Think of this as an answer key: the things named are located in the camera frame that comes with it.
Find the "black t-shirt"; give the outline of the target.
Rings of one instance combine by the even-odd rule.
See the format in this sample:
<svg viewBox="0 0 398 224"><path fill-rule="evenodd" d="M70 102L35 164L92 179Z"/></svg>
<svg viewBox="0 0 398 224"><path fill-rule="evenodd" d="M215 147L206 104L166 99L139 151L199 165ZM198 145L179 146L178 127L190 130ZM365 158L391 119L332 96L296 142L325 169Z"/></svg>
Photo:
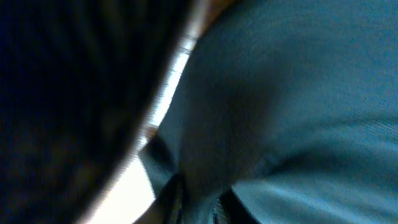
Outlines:
<svg viewBox="0 0 398 224"><path fill-rule="evenodd" d="M193 11L1 2L2 223L99 207ZM397 2L233 4L140 157L139 223L396 223Z"/></svg>

